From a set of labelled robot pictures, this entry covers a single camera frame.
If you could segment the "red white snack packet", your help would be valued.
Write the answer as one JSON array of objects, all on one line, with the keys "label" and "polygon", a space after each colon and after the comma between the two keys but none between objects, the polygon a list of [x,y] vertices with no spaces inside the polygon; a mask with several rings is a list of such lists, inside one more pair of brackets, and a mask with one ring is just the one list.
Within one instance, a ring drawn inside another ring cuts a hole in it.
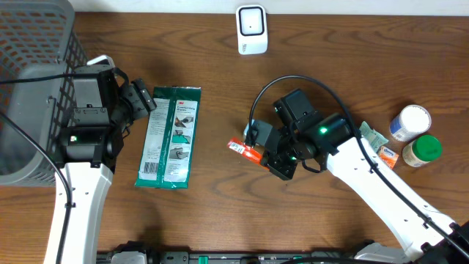
[{"label": "red white snack packet", "polygon": [[261,165],[262,154],[257,152],[253,147],[249,147],[247,144],[240,141],[238,138],[233,137],[227,144],[227,147],[230,150],[235,151],[240,154],[242,157],[248,159],[250,162],[261,166],[266,169],[266,166]]}]

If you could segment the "green white gloves packet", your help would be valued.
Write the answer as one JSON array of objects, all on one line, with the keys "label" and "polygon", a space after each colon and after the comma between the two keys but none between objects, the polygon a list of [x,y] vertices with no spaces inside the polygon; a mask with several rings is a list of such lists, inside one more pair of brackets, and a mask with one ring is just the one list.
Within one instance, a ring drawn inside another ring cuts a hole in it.
[{"label": "green white gloves packet", "polygon": [[187,188],[202,89],[156,87],[136,187]]}]

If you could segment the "light green snack packet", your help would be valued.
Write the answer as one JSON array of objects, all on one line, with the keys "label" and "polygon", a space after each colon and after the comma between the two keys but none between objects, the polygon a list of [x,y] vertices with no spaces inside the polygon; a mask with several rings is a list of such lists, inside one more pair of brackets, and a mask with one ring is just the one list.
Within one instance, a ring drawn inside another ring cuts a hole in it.
[{"label": "light green snack packet", "polygon": [[369,142],[371,148],[376,153],[382,146],[388,143],[388,140],[381,133],[371,128],[366,121],[361,123],[359,130],[362,137]]}]

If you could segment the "small orange box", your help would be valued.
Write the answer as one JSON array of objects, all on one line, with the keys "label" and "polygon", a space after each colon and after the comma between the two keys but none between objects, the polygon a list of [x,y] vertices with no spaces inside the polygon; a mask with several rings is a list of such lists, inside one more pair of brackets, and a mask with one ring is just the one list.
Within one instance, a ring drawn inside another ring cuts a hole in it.
[{"label": "small orange box", "polygon": [[386,146],[381,146],[377,151],[377,154],[381,158],[381,160],[388,165],[390,169],[394,168],[399,158],[399,155],[397,153],[387,148]]}]

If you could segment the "white blue label jar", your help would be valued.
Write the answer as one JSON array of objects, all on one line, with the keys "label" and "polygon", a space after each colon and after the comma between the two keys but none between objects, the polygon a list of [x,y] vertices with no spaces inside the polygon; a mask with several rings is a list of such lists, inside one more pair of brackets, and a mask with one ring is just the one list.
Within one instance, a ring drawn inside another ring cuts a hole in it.
[{"label": "white blue label jar", "polygon": [[392,119],[389,131],[395,140],[408,142],[427,132],[431,124],[432,118],[424,107],[409,105]]}]

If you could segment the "green lid white jar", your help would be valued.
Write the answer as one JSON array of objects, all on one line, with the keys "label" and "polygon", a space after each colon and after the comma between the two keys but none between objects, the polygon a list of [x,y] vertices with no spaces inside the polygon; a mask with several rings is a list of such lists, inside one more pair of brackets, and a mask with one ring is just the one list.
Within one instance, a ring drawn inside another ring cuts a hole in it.
[{"label": "green lid white jar", "polygon": [[421,167],[441,157],[442,151],[442,145],[436,137],[423,135],[404,147],[402,157],[407,165]]}]

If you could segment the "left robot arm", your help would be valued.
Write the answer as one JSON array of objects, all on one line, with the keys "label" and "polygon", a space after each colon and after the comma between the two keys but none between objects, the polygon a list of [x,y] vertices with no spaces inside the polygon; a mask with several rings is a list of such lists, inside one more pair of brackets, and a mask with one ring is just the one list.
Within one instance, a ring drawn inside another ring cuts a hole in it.
[{"label": "left robot arm", "polygon": [[98,56],[74,72],[73,124],[60,130],[57,177],[45,263],[95,263],[106,195],[131,125],[156,110],[142,79],[130,81],[111,57]]}]

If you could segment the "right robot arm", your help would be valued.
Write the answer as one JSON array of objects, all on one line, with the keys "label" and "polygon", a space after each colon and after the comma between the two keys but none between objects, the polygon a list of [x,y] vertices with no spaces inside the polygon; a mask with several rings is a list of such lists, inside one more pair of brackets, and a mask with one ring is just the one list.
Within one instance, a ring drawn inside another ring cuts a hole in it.
[{"label": "right robot arm", "polygon": [[322,116],[306,94],[296,89],[273,107],[281,121],[275,128],[251,119],[244,137],[264,152],[260,165],[291,180],[297,165],[314,159],[346,183],[385,223],[413,263],[467,263],[468,225],[458,225],[421,198],[340,114]]}]

